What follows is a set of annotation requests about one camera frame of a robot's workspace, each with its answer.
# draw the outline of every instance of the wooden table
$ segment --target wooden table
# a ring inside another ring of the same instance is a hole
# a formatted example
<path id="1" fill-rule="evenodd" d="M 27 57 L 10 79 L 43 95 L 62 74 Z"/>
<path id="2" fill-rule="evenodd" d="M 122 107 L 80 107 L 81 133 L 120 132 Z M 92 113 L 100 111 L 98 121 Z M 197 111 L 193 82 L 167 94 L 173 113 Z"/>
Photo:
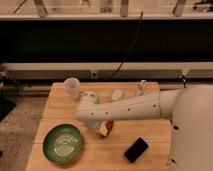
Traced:
<path id="1" fill-rule="evenodd" d="M 101 102 L 110 101 L 114 88 L 125 91 L 124 98 L 135 96 L 137 83 L 81 83 L 80 91 L 95 91 Z M 149 83 L 149 92 L 158 91 L 156 83 Z M 62 83 L 54 83 L 34 140 L 26 166 L 27 171 L 168 171 L 170 151 L 170 123 L 167 120 L 115 121 L 112 132 L 100 138 L 75 119 L 79 101 L 72 100 Z M 42 151 L 46 134 L 63 123 L 75 125 L 84 137 L 81 153 L 70 163 L 55 165 L 49 162 Z M 142 137 L 149 148 L 134 164 L 124 157 L 124 152 L 133 142 Z"/>

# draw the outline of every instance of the paper cup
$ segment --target paper cup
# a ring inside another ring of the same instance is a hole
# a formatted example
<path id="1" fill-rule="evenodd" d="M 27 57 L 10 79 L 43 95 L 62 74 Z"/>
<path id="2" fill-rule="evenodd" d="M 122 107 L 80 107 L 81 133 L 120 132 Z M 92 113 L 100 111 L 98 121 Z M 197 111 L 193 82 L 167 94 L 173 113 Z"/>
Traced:
<path id="1" fill-rule="evenodd" d="M 79 97 L 79 87 L 80 81 L 77 78 L 68 78 L 64 81 L 64 88 L 73 99 Z"/>

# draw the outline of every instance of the floor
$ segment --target floor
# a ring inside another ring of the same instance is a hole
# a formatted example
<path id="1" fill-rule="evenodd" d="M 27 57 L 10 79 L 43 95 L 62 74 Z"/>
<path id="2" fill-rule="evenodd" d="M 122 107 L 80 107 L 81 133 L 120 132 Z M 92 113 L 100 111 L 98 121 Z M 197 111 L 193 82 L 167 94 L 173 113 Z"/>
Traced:
<path id="1" fill-rule="evenodd" d="M 48 93 L 32 92 L 23 91 L 19 97 L 9 97 L 16 107 L 0 122 L 0 171 L 25 170 L 48 96 Z"/>

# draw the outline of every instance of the cable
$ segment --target cable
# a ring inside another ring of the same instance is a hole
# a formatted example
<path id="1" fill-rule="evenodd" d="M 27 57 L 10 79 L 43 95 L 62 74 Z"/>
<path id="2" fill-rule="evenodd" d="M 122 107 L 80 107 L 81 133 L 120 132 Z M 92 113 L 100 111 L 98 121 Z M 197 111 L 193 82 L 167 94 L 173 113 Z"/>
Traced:
<path id="1" fill-rule="evenodd" d="M 139 33 L 140 33 L 140 28 L 141 28 L 141 20 L 142 20 L 142 18 L 143 18 L 143 11 L 141 11 L 141 15 L 140 15 L 140 18 L 139 18 L 139 23 L 138 23 L 137 30 L 136 30 L 136 32 L 135 32 L 134 39 L 133 39 L 132 43 L 130 44 L 129 49 L 128 49 L 126 55 L 124 56 L 123 60 L 121 61 L 119 67 L 109 76 L 108 79 L 112 79 L 112 78 L 120 71 L 120 69 L 121 69 L 121 67 L 123 66 L 124 62 L 125 62 L 126 59 L 129 57 L 129 54 L 131 53 L 131 51 L 132 51 L 132 49 L 134 48 L 135 43 L 136 43 L 136 41 L 137 41 L 137 39 L 138 39 L 138 35 L 139 35 Z"/>
<path id="2" fill-rule="evenodd" d="M 12 14 L 15 14 L 28 0 L 23 0 L 12 12 Z"/>

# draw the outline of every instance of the green bowl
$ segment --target green bowl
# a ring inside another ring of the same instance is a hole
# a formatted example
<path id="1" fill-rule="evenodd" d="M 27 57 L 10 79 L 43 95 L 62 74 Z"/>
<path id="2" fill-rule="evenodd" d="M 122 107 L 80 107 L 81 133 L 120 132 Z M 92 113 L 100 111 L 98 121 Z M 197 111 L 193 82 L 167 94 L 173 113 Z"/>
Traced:
<path id="1" fill-rule="evenodd" d="M 62 124 L 53 128 L 45 137 L 43 152 L 45 157 L 56 164 L 71 161 L 80 151 L 83 137 L 71 124 Z"/>

